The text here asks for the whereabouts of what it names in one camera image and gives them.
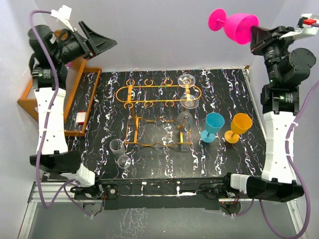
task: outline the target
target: black marble tabletop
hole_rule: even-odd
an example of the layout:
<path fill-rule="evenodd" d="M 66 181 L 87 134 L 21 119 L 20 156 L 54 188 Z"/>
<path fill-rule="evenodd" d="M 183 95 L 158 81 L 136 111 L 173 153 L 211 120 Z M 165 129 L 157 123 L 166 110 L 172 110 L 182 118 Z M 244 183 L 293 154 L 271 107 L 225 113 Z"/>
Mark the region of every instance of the black marble tabletop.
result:
<path fill-rule="evenodd" d="M 117 166 L 116 157 L 110 151 L 112 139 L 125 140 L 130 110 L 116 99 L 116 91 L 126 86 L 126 81 L 144 85 L 145 79 L 152 79 L 155 85 L 163 85 L 170 78 L 177 85 L 182 74 L 196 78 L 196 86 L 202 90 L 199 106 L 190 110 L 194 122 L 191 128 L 192 145 L 180 147 L 141 147 L 129 145 L 127 155 L 132 165 L 124 170 Z M 183 88 L 135 88 L 132 99 L 179 99 Z M 192 89 L 191 94 L 199 92 Z M 119 94 L 125 99 L 125 93 Z M 80 105 L 74 104 L 72 112 Z M 179 104 L 166 107 L 156 103 L 151 108 L 135 104 L 137 116 L 148 120 L 163 117 L 172 120 L 182 111 Z M 204 143 L 200 133 L 208 113 L 217 112 L 225 118 L 225 125 L 216 135 L 213 143 Z M 246 113 L 252 120 L 252 127 L 236 144 L 225 142 L 224 133 L 230 130 L 231 120 L 236 113 Z M 129 128 L 129 140 L 133 140 L 133 128 Z M 253 102 L 248 91 L 242 69 L 211 69 L 187 71 L 109 72 L 102 73 L 91 108 L 84 137 L 67 137 L 69 150 L 79 150 L 84 164 L 95 171 L 101 179 L 111 178 L 167 178 L 167 177 L 214 177 L 227 172 L 261 175 L 265 163 L 266 143 Z M 173 143 L 179 141 L 175 125 L 170 123 L 141 123 L 139 142 Z"/>

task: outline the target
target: plastic cup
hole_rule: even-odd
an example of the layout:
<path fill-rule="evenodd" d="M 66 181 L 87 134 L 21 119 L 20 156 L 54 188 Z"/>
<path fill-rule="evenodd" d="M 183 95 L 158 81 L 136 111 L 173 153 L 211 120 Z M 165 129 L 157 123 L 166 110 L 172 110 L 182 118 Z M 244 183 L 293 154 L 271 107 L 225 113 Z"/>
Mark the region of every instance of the plastic cup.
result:
<path fill-rule="evenodd" d="M 229 39 L 244 45 L 251 41 L 251 27 L 258 26 L 258 17 L 247 13 L 236 13 L 226 17 L 226 12 L 218 8 L 214 10 L 208 19 L 208 26 L 212 31 L 218 31 L 224 27 Z"/>
<path fill-rule="evenodd" d="M 225 119 L 219 113 L 209 113 L 205 120 L 205 130 L 200 134 L 201 139 L 206 143 L 215 140 L 215 133 L 218 133 L 224 126 Z"/>
<path fill-rule="evenodd" d="M 117 157 L 123 156 L 125 154 L 125 147 L 123 142 L 116 138 L 110 142 L 110 149 L 113 154 Z"/>
<path fill-rule="evenodd" d="M 258 25 L 259 20 L 255 15 L 236 13 L 227 18 L 224 31 L 229 39 L 244 45 L 251 41 L 251 27 Z"/>
<path fill-rule="evenodd" d="M 219 113 L 209 113 L 205 121 L 205 129 L 209 133 L 218 133 L 224 126 L 225 119 Z"/>
<path fill-rule="evenodd" d="M 235 134 L 243 134 L 253 125 L 251 118 L 244 113 L 238 113 L 231 122 L 231 131 Z"/>

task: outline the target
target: orange glass holder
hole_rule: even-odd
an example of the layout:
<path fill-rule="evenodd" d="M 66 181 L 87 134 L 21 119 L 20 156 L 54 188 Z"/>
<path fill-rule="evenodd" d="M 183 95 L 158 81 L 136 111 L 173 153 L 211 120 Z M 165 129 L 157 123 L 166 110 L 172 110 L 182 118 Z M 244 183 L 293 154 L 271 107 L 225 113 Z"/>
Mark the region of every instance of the orange glass holder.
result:
<path fill-rule="evenodd" d="M 189 134 L 189 141 L 187 142 L 184 142 L 184 134 L 185 133 L 182 133 L 180 132 L 180 142 L 176 142 L 174 144 L 162 144 L 161 142 L 155 142 L 153 144 L 145 144 L 145 143 L 140 143 L 138 140 L 139 140 L 139 123 L 143 120 L 145 121 L 146 123 L 148 122 L 156 122 L 157 120 L 161 120 L 163 121 L 164 123 L 174 123 L 174 120 L 164 120 L 163 118 L 161 117 L 158 117 L 156 119 L 152 119 L 152 120 L 149 120 L 149 119 L 144 119 L 142 117 L 139 117 L 139 116 L 136 116 L 136 113 L 135 113 L 135 104 L 136 103 L 143 103 L 144 104 L 144 107 L 145 108 L 150 108 L 150 107 L 153 107 L 154 104 L 156 104 L 157 102 L 165 102 L 165 106 L 166 107 L 173 107 L 175 105 L 175 102 L 180 102 L 180 101 L 186 101 L 189 97 L 189 93 L 190 93 L 190 90 L 188 89 L 186 94 L 187 94 L 187 99 L 185 100 L 175 100 L 175 99 L 171 99 L 171 100 L 147 100 L 147 101 L 140 101 L 140 100 L 132 100 L 132 90 L 133 88 L 165 88 L 165 87 L 180 87 L 179 85 L 173 85 L 172 84 L 172 80 L 168 80 L 168 79 L 165 79 L 164 80 L 164 84 L 163 85 L 160 85 L 160 86 L 156 86 L 154 85 L 154 82 L 153 80 L 148 80 L 146 79 L 144 81 L 144 86 L 135 86 L 135 81 L 132 80 L 133 82 L 130 84 L 130 80 L 127 80 L 126 81 L 126 85 L 127 86 L 124 86 L 124 87 L 121 87 L 119 88 L 117 91 L 116 91 L 116 99 L 119 101 L 119 102 L 122 102 L 124 103 L 124 108 L 128 109 L 128 110 L 131 110 L 131 115 L 129 116 L 129 118 L 132 118 L 132 121 L 133 121 L 133 131 L 134 131 L 134 139 L 133 139 L 133 142 L 132 141 L 129 141 L 128 140 L 128 136 L 129 136 L 129 129 L 130 129 L 130 121 L 128 120 L 128 123 L 127 123 L 127 129 L 126 129 L 126 136 L 125 136 L 125 142 L 124 144 L 125 145 L 128 145 L 128 144 L 139 144 L 141 146 L 146 146 L 146 147 L 151 147 L 151 146 L 154 146 L 156 144 L 159 144 L 161 146 L 164 146 L 164 147 L 173 147 L 175 145 L 182 145 L 182 144 L 188 144 L 188 145 L 191 145 L 191 132 L 189 131 L 187 134 Z M 197 100 L 201 97 L 201 89 L 197 86 L 193 86 L 195 87 L 198 91 L 199 91 L 199 96 L 194 99 L 194 100 Z M 126 99 L 120 99 L 119 96 L 118 96 L 118 93 L 122 90 L 125 90 L 127 89 L 127 98 Z"/>

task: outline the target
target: purple cable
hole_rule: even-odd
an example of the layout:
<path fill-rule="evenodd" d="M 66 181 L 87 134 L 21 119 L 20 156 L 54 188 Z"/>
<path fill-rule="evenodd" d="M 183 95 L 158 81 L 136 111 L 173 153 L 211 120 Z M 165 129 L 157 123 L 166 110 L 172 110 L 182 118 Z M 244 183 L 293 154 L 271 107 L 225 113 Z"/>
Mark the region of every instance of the purple cable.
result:
<path fill-rule="evenodd" d="M 251 200 L 251 204 L 249 205 L 249 207 L 248 207 L 245 211 L 236 214 L 236 216 L 242 216 L 242 215 L 244 215 L 245 213 L 247 213 L 247 212 L 251 209 L 251 207 L 252 207 L 253 205 L 254 205 L 254 199 Z"/>
<path fill-rule="evenodd" d="M 30 26 L 32 28 L 32 31 L 36 37 L 36 39 L 38 40 L 42 50 L 43 50 L 43 53 L 46 57 L 46 59 L 48 60 L 48 63 L 52 69 L 52 72 L 53 72 L 53 76 L 54 76 L 54 82 L 55 82 L 55 90 L 54 90 L 54 94 L 52 96 L 52 99 L 49 103 L 49 107 L 48 107 L 48 110 L 50 110 L 53 106 L 53 102 L 55 100 L 55 97 L 56 95 L 58 94 L 58 90 L 59 90 L 59 80 L 58 80 L 58 76 L 56 74 L 56 69 L 54 67 L 54 64 L 53 64 L 53 61 L 50 57 L 50 54 L 48 52 L 48 50 L 46 49 L 41 37 L 39 36 L 39 33 L 37 32 L 37 30 L 35 29 L 35 26 L 34 26 L 34 23 L 33 23 L 33 15 L 35 13 L 47 13 L 47 14 L 51 14 L 51 11 L 45 11 L 45 10 L 34 10 L 32 12 L 30 12 L 30 15 L 29 15 L 29 22 L 30 22 Z M 49 112 L 46 113 L 46 116 L 45 116 L 45 121 L 44 121 L 44 129 L 47 128 L 48 126 L 48 121 L 49 121 Z M 39 190 L 39 195 L 40 195 L 40 200 L 41 200 L 41 203 L 42 205 L 44 206 L 45 209 L 49 209 L 53 206 L 53 203 L 55 201 L 55 199 L 57 198 L 59 192 L 62 190 L 62 188 L 64 188 L 64 191 L 66 193 L 66 195 L 68 196 L 68 198 L 74 203 L 76 204 L 85 214 L 89 215 L 89 216 L 92 216 L 90 213 L 86 212 L 82 207 L 80 207 L 74 200 L 73 198 L 68 194 L 68 192 L 66 191 L 66 186 L 68 184 L 70 184 L 71 182 L 75 181 L 75 180 L 69 180 L 67 182 L 65 182 L 64 184 L 62 184 L 62 186 L 59 188 L 59 190 L 56 192 L 56 194 L 54 195 L 51 203 L 49 206 L 47 206 L 47 204 L 45 203 L 45 200 L 44 200 L 44 196 L 43 196 L 43 192 L 42 192 L 42 187 L 41 187 L 41 179 L 40 179 L 40 157 L 41 157 L 41 152 L 42 152 L 42 148 L 43 148 L 43 145 L 44 145 L 44 140 L 45 140 L 45 136 L 46 136 L 46 131 L 43 131 L 43 134 L 42 134 L 42 139 L 41 139 L 41 142 L 40 142 L 40 146 L 39 146 L 39 150 L 38 150 L 38 153 L 36 155 L 36 166 L 35 166 L 35 173 L 36 173 L 36 183 L 37 183 L 37 186 L 38 186 L 38 190 Z"/>
<path fill-rule="evenodd" d="M 309 93 L 307 94 L 306 98 L 305 98 L 305 101 L 303 103 L 303 106 L 301 107 L 301 110 L 299 112 L 299 114 L 296 116 L 294 122 L 290 125 L 288 131 L 287 131 L 287 134 L 286 134 L 286 142 L 285 142 L 285 150 L 286 150 L 286 154 L 287 154 L 287 160 L 289 162 L 289 164 L 291 165 L 291 167 L 293 168 L 297 178 L 299 179 L 300 181 L 300 184 L 301 186 L 303 187 L 303 190 L 305 192 L 305 198 L 306 198 L 306 218 L 305 218 L 305 222 L 304 222 L 304 226 L 303 228 L 300 230 L 300 232 L 293 236 L 293 237 L 286 237 L 286 236 L 283 236 L 283 235 L 280 235 L 276 230 L 275 228 L 270 224 L 267 216 L 266 216 L 266 213 L 265 213 L 265 209 L 264 209 L 264 206 L 263 206 L 263 203 L 261 200 L 259 200 L 259 203 L 260 203 L 260 207 L 261 207 L 261 211 L 263 213 L 263 216 L 265 218 L 265 221 L 267 223 L 267 225 L 269 226 L 269 228 L 273 231 L 274 234 L 276 234 L 277 236 L 279 236 L 280 238 L 284 238 L 284 239 L 297 239 L 299 237 L 301 237 L 305 232 L 306 232 L 306 229 L 308 227 L 308 224 L 309 224 L 309 220 L 310 220 L 310 213 L 311 213 L 311 206 L 310 206 L 310 196 L 309 196 L 309 192 L 308 192 L 308 189 L 306 187 L 306 183 L 304 182 L 301 174 L 299 173 L 299 171 L 297 170 L 295 164 L 293 163 L 291 157 L 290 157 L 290 151 L 289 151 L 289 142 L 288 142 L 288 139 L 290 137 L 290 134 L 291 132 L 293 131 L 296 123 L 299 121 L 301 115 L 304 113 L 305 109 L 306 109 L 306 106 L 308 104 L 308 101 L 311 97 L 311 95 L 313 94 L 313 92 L 315 91 L 315 89 L 318 87 L 319 85 L 319 81 L 317 81 L 315 83 L 315 85 L 311 88 L 311 90 L 309 91 Z"/>

